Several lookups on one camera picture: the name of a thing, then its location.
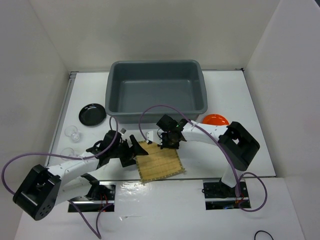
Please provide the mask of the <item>square bamboo mat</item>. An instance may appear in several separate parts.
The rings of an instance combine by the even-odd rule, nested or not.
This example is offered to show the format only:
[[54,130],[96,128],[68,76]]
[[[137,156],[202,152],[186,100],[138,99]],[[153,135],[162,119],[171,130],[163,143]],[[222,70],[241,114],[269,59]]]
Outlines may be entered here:
[[161,149],[157,144],[139,144],[148,155],[137,155],[136,165],[142,183],[164,180],[185,172],[179,155],[175,149]]

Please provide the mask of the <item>orange plastic plate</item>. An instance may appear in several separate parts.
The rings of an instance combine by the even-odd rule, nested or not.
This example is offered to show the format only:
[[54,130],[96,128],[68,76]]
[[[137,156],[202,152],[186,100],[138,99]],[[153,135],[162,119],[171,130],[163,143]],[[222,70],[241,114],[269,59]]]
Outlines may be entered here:
[[224,116],[215,113],[206,115],[203,118],[202,123],[214,126],[228,126],[230,124]]

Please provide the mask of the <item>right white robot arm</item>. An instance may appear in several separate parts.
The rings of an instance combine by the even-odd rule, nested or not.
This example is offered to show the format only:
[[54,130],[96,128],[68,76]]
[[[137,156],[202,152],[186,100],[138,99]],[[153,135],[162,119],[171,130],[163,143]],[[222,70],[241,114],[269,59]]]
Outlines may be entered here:
[[241,194],[240,176],[248,169],[260,149],[258,141],[239,123],[210,125],[193,120],[179,122],[165,114],[156,125],[161,130],[149,131],[147,142],[156,143],[161,149],[178,149],[180,142],[199,142],[217,146],[229,166],[219,184],[220,193],[229,197]]

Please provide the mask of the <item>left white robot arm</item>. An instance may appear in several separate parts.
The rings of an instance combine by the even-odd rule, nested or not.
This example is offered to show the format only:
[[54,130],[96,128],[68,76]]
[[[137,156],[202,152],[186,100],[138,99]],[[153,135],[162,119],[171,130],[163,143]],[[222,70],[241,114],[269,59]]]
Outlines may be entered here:
[[13,195],[13,202],[35,221],[42,220],[54,206],[77,197],[94,200],[103,196],[103,188],[92,172],[119,159],[122,167],[136,163],[137,156],[146,156],[134,135],[123,140],[119,132],[109,130],[102,140],[77,157],[58,165],[34,166]]

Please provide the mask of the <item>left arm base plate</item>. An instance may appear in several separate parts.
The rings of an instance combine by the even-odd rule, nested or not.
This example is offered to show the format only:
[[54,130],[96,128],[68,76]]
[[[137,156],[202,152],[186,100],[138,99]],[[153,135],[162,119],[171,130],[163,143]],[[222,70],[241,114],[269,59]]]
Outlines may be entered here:
[[97,189],[86,196],[78,196],[71,201],[83,213],[98,213],[105,206],[103,212],[115,211],[116,183],[110,181],[101,181]]

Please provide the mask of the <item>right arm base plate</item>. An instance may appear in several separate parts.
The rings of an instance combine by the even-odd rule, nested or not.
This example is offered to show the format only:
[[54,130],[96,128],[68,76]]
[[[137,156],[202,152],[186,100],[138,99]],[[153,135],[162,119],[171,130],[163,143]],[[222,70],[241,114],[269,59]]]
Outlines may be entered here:
[[245,181],[240,182],[240,196],[235,194],[235,188],[230,188],[220,180],[204,180],[201,192],[204,195],[206,210],[250,209],[251,203]]

